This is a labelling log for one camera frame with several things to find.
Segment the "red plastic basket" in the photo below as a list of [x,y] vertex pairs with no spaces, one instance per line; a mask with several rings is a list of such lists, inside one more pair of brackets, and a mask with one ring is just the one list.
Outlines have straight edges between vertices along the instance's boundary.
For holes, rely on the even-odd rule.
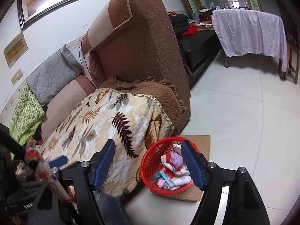
[[141,161],[140,175],[146,187],[155,194],[180,200],[198,201],[201,197],[201,191],[198,189],[195,195],[188,197],[188,192],[195,188],[193,181],[184,186],[169,188],[165,184],[162,188],[159,188],[157,180],[154,179],[154,175],[161,170],[171,179],[173,177],[190,176],[185,162],[180,170],[174,170],[173,165],[169,162],[170,152],[175,152],[182,156],[181,145],[185,140],[189,141],[197,152],[203,151],[205,156],[209,156],[210,136],[167,137],[148,148]]

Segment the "wall switch plate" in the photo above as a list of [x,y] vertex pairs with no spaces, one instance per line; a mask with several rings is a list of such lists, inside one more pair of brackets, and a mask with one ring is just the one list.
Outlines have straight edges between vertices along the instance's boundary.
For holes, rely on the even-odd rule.
[[11,78],[12,84],[15,85],[16,82],[22,78],[22,76],[23,76],[22,71],[21,69],[19,69]]

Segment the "white cream tube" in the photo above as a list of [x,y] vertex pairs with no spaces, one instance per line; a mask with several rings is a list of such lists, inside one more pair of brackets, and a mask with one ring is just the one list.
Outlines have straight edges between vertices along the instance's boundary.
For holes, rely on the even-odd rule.
[[192,182],[192,178],[189,175],[181,177],[173,177],[172,181],[175,186],[184,186]]

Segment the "brown cardboard sheet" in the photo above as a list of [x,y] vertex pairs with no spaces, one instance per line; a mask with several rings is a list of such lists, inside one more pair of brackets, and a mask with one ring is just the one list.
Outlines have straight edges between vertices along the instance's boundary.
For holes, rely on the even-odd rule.
[[[210,146],[211,146],[211,137],[210,137],[209,152],[210,152]],[[183,141],[181,144],[181,154],[183,155],[183,161],[186,164],[190,172],[190,176],[192,178],[193,184],[195,185],[195,187],[188,192],[188,197],[190,198],[193,195],[195,195],[197,189],[201,191],[201,195],[202,195],[202,191],[206,189],[206,186],[209,183],[209,174],[207,174],[206,172],[206,165],[208,163],[209,156],[205,156],[203,154],[203,151],[197,152],[192,147],[190,142],[187,140]]]

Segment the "lilac cloth covered table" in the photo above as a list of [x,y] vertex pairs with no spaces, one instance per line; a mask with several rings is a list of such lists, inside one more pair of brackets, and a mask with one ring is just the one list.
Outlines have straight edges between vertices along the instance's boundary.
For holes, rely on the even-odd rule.
[[287,70],[287,39],[280,16],[255,10],[214,10],[212,25],[227,57],[278,57]]

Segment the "teal tissue pack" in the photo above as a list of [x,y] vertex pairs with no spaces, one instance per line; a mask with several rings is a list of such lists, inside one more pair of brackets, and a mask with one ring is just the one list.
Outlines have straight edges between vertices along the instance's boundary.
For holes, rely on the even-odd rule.
[[159,171],[158,173],[154,174],[154,179],[157,180],[157,186],[162,188],[165,184],[172,188],[175,186],[174,181],[169,178],[164,171]]

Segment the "leaf pattern beige blanket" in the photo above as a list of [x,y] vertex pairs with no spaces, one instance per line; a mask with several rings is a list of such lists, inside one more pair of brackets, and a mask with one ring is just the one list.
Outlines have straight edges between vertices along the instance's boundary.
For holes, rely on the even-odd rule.
[[100,88],[75,106],[44,142],[41,154],[47,161],[65,155],[72,164],[90,160],[113,140],[115,155],[99,191],[125,196],[140,181],[140,161],[148,149],[144,137],[154,110],[160,108],[149,108],[144,97]]

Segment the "black sofa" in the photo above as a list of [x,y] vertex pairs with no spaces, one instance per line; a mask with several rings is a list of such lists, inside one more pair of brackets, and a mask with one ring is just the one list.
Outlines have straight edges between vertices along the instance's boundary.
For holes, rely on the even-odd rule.
[[181,58],[191,85],[201,72],[210,64],[221,48],[215,31],[192,26],[184,14],[169,14],[177,38]]

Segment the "grey quilted pillow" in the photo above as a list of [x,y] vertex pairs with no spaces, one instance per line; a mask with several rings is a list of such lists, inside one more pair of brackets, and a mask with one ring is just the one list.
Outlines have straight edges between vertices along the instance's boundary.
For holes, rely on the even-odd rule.
[[41,106],[47,105],[68,83],[84,73],[83,66],[63,46],[43,61],[26,82]]

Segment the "green patterned quilt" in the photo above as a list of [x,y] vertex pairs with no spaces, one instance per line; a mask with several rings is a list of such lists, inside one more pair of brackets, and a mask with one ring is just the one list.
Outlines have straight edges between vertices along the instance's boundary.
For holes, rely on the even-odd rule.
[[20,145],[34,135],[45,118],[39,101],[25,83],[9,124],[10,136]]

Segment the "red white candy wrapper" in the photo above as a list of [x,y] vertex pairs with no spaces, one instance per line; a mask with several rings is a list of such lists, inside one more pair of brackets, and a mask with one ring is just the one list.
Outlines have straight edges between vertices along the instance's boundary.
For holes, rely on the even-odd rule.
[[34,170],[38,179],[46,181],[46,186],[64,203],[71,202],[71,197],[59,182],[58,177],[51,170],[50,165],[36,147],[36,140],[30,137],[25,148],[25,163]]

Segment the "wooden stool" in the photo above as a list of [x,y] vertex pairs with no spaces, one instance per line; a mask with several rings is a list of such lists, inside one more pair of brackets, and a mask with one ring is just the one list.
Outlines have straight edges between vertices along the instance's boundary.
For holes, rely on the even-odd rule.
[[294,84],[297,85],[299,77],[299,43],[292,36],[291,33],[286,34],[287,39],[287,70],[284,73],[284,80],[287,80],[288,76],[294,74]]

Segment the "pink bolster pillow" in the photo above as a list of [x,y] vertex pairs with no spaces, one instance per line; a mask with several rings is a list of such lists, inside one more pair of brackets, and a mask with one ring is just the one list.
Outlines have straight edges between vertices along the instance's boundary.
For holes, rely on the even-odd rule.
[[54,130],[73,111],[75,106],[96,90],[85,76],[80,75],[68,83],[47,105],[46,117],[41,125],[45,142]]

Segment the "pink crumpled wrapper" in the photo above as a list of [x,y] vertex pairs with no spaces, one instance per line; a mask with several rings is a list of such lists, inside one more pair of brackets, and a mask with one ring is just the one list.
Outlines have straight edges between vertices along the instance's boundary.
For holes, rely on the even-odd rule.
[[169,162],[173,165],[174,170],[180,170],[184,164],[183,157],[175,152],[169,153]]

